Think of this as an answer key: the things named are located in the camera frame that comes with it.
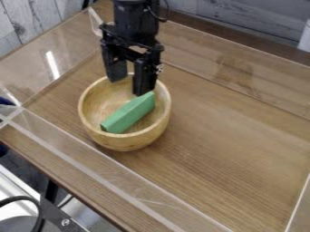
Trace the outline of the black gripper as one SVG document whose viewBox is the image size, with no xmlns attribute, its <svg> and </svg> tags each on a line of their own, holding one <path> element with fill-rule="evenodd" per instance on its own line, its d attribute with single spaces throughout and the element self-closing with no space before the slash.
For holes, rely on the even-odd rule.
<svg viewBox="0 0 310 232">
<path fill-rule="evenodd" d="M 102 56 L 109 79 L 118 82 L 127 76 L 127 63 L 135 64 L 134 94 L 155 89 L 162 65 L 164 45 L 157 39 L 161 0 L 113 0 L 114 23 L 102 23 Z"/>
</svg>

